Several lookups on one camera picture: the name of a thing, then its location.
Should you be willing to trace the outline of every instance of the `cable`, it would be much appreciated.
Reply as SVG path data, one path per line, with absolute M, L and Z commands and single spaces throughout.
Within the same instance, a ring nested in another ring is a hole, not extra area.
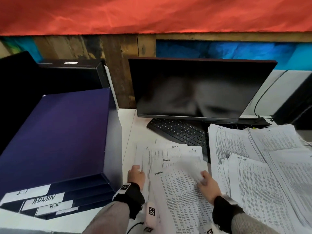
M 134 228 L 136 225 L 139 225 L 139 224 L 144 224 L 143 222 L 138 222 L 138 223 L 136 223 L 136 224 L 134 224 L 130 229 L 129 229 L 129 231 L 127 232 L 127 234 L 129 234 L 129 232 L 132 230 L 132 228 Z
M 289 71 L 289 70 L 285 70 L 268 88 L 267 88 L 267 90 L 266 91 L 264 91 L 264 93 L 261 95 L 261 97 L 258 99 L 258 102 L 255 104 L 255 108 L 254 108 L 254 113 L 255 113 L 255 109 L 256 109 L 256 107 L 257 107 L 257 105 L 258 105 L 258 103 L 259 103 L 259 101 L 261 100 L 261 98 L 263 97 L 263 95 L 265 95 L 266 94 L 266 92 L 272 87 L 272 85 L 274 85 L 275 84 L 275 82 L 276 81 L 278 81 L 278 79 L 280 78 L 280 77 L 282 77 L 283 76 L 283 74 L 285 74 L 287 71 Z M 272 118 L 268 118 L 268 117 L 260 117 L 259 115 L 257 115 L 256 113 L 255 113 L 255 115 L 258 117 L 258 118 L 264 118 L 264 119 L 272 119 Z

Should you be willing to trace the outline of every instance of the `black keyboard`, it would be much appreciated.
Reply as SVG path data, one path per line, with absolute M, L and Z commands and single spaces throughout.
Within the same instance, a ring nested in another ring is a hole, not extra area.
M 207 152 L 208 137 L 202 129 L 180 120 L 157 118 L 153 118 L 146 127 L 172 142 L 201 146 L 204 160 L 210 162 Z

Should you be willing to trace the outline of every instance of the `red fabric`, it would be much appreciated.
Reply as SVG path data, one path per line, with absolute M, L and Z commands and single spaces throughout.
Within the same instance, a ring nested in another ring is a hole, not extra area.
M 0 0 L 0 35 L 312 31 L 312 0 Z

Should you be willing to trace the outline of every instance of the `black wrist strap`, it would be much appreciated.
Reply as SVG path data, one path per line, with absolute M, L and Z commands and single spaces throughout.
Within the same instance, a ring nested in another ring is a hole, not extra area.
M 113 201 L 126 203 L 129 206 L 129 218 L 131 219 L 136 218 L 140 210 L 142 210 L 142 205 L 145 203 L 139 185 L 134 182 L 131 182 L 125 194 L 117 194 Z
M 220 226 L 220 230 L 232 234 L 231 222 L 236 214 L 244 213 L 238 205 L 231 205 L 221 196 L 213 202 L 213 222 Z

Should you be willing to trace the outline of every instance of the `computer monitor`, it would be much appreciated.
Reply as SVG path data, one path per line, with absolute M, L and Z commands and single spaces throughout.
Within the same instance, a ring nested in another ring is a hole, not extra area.
M 130 58 L 138 117 L 237 121 L 273 60 Z

